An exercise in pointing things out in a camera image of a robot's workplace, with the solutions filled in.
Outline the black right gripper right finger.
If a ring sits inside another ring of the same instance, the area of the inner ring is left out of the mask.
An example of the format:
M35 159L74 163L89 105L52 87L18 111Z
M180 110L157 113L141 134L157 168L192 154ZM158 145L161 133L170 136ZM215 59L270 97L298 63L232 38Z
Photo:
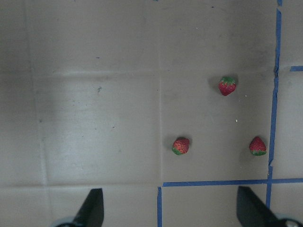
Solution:
M279 219L250 187L238 187L236 215L242 227L279 226Z

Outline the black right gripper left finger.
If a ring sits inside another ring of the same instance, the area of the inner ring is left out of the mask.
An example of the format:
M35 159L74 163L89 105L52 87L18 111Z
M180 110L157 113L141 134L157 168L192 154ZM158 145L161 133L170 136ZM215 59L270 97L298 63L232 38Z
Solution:
M102 188L91 189L72 221L73 227L101 227L104 221Z

